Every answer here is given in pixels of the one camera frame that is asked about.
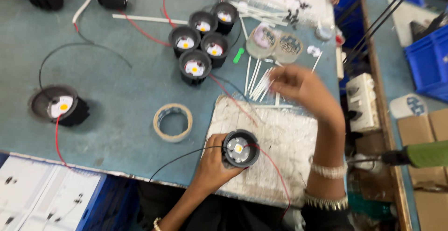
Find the bracelet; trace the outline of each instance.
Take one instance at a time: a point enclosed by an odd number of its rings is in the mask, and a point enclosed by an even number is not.
[[[329,199],[318,199],[316,197],[308,195],[306,192],[304,192],[305,196],[305,204],[319,207],[321,210],[325,208],[326,211],[342,211],[349,207],[349,200],[347,198],[347,195],[342,199],[336,199],[336,200],[329,200]]]
[[[315,163],[311,164],[312,171],[316,172],[317,174],[321,175],[324,178],[329,179],[343,178],[347,173],[347,167],[348,166],[346,162],[344,163],[344,165],[335,168],[323,167]]]
[[[161,220],[161,218],[156,218],[155,220],[154,220],[154,229],[155,229],[155,231],[162,231],[160,228],[159,228],[159,221]]]

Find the masking tape roll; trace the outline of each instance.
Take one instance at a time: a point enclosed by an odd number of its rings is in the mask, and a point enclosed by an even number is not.
[[[171,114],[171,113],[181,113],[181,114],[185,115],[185,117],[187,117],[188,127],[180,135],[167,135],[167,134],[163,133],[162,131],[160,131],[160,122],[166,115]],[[193,116],[191,115],[190,110],[186,106],[177,104],[177,103],[170,103],[170,104],[166,104],[165,106],[159,108],[159,110],[155,113],[153,125],[154,125],[155,132],[163,140],[165,140],[167,142],[180,142],[190,134],[191,126],[193,125]]]

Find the workbench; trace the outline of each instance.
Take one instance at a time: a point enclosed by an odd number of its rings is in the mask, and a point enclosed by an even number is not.
[[[55,125],[33,119],[27,102],[38,90],[38,71],[45,56],[65,43],[82,42],[71,20],[84,1],[64,0],[62,10],[47,12],[26,0],[0,0],[0,149],[4,152],[59,161],[55,151]],[[172,19],[188,20],[191,13],[216,1],[166,0],[166,10]],[[162,0],[129,0],[125,13],[162,17],[162,5]],[[171,47],[154,43],[126,20],[113,19],[113,13],[118,12],[106,10],[93,0],[78,19],[78,28],[87,39],[124,56],[132,69],[106,50],[68,47],[48,59],[42,69],[42,84],[70,85],[90,106],[91,115],[81,125],[59,127],[59,148],[67,163],[148,179],[168,161],[203,147],[214,105],[222,90],[210,78],[198,87],[186,85]],[[170,25],[144,21],[137,24],[152,36],[164,42],[168,40]],[[253,19],[245,19],[248,32],[258,24]],[[229,35],[230,43],[235,41],[240,28],[237,22]],[[315,72],[339,100],[334,39],[326,43],[317,40],[314,28],[309,26],[299,26],[295,34],[305,47],[297,64],[312,68],[316,58],[307,54],[306,48],[319,47],[323,54]],[[212,74],[230,80],[241,90],[249,55],[245,53],[238,64],[232,60],[244,44],[241,35],[223,67],[212,70]],[[263,62],[258,79],[272,66]],[[193,114],[193,129],[182,142],[165,142],[153,129],[155,112],[167,103],[181,103]],[[179,129],[177,124],[175,119],[167,121],[167,133]],[[162,169],[154,179],[189,185],[200,156],[200,152],[186,156]]]
[[[365,30],[388,5],[388,0],[361,0]],[[403,148],[396,119],[389,113],[389,103],[395,98],[414,93],[409,63],[394,31],[394,22],[390,17],[367,43],[372,77],[375,80],[378,112],[386,148],[389,150]],[[427,103],[429,112],[448,107],[446,103],[424,96],[420,97]],[[391,174],[401,230],[419,231],[408,168],[407,166],[393,167]]]

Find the wooden edge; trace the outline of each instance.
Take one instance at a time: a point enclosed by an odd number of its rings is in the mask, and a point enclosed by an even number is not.
[[[366,0],[361,0],[361,9],[363,14],[364,30],[367,31],[370,27],[370,21],[367,18],[367,5]],[[376,103],[378,106],[379,120],[381,129],[384,134],[385,146],[387,150],[395,150],[395,140],[393,136],[392,123],[388,113],[388,102],[386,94],[384,93],[384,83],[381,76],[381,71],[378,62],[378,56],[376,54],[375,43],[373,38],[367,39],[367,50],[369,54],[369,60],[372,70],[372,78],[375,81],[375,93]],[[405,185],[403,182],[403,174],[401,173],[400,166],[390,167],[392,183],[395,194],[395,204],[397,206],[398,218],[400,221],[400,227],[402,231],[412,231],[408,202],[406,200]]]

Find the red wire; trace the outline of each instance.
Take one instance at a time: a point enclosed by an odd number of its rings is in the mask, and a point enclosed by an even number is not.
[[[128,16],[126,16],[126,14],[123,12],[123,11],[121,11],[121,10],[118,10],[119,12],[120,12],[120,14],[122,14],[123,16],[125,16],[125,18],[138,30],[138,31],[140,31],[140,33],[142,33],[143,35],[145,35],[147,38],[149,38],[149,39],[151,39],[151,40],[153,40],[154,42],[156,42],[156,43],[159,43],[159,44],[161,44],[161,45],[165,45],[165,46],[171,46],[171,44],[169,44],[169,43],[165,43],[165,42],[162,42],[162,41],[160,41],[159,39],[156,39],[156,38],[154,38],[153,36],[151,36],[151,35],[149,35],[148,33],[146,33],[146,32],[144,32],[134,21],[132,21],[131,19],[129,19],[128,18]]]
[[[254,144],[254,143],[250,143],[248,145],[245,145],[244,147],[247,147],[247,146],[255,146],[257,149],[259,149],[271,161],[272,165],[277,170],[277,174],[279,175],[281,183],[283,184],[284,192],[286,193],[286,198],[288,199],[288,207],[286,208],[286,210],[284,211],[283,215],[281,216],[281,218],[283,219],[284,215],[286,214],[286,212],[288,211],[289,207],[291,206],[291,199],[289,198],[288,189],[286,189],[286,185],[284,184],[283,176],[281,175],[281,173],[279,171],[279,168],[274,163],[274,161],[271,159],[271,157],[266,152],[264,152],[264,150],[262,150],[260,148],[260,146]]]
[[[173,28],[177,27],[174,23],[171,22],[171,18],[167,14],[167,10],[165,9],[165,0],[164,0],[164,14],[165,14],[165,17],[168,19],[168,22],[171,25],[171,27],[173,27]]]
[[[256,123],[256,121],[252,118],[252,116],[250,116],[250,114],[248,114],[239,104],[238,104],[238,102],[227,92],[227,90],[226,90],[226,88],[224,88],[222,85],[221,85],[221,83],[219,83],[219,81],[217,81],[216,80],[216,78],[211,74],[211,73],[209,73],[208,74],[209,76],[210,76],[210,78],[212,78],[215,82],[216,82],[216,84],[218,84],[220,87],[221,87],[221,89],[227,94],[227,96],[230,98],[230,99],[232,99],[232,101],[235,103],[235,105],[241,110],[241,111],[243,111],[243,113],[244,114],[246,114],[247,115],[247,117],[249,117],[249,119],[251,119],[252,120],[252,122],[255,124],[255,126],[258,128],[258,125],[257,125],[257,123]]]
[[[57,144],[57,129],[58,129],[58,125],[59,125],[59,118],[60,118],[61,115],[62,115],[62,114],[60,114],[60,115],[57,117],[57,120],[56,120],[56,136],[55,136],[56,151],[57,151],[57,155],[59,156],[59,159],[64,163],[64,166],[65,166],[65,167],[68,167],[68,168],[71,168],[71,167],[69,167],[69,166],[67,165],[67,163],[65,162],[65,160],[62,158],[62,155],[61,155],[60,152],[59,152],[59,146],[58,146],[58,144]]]

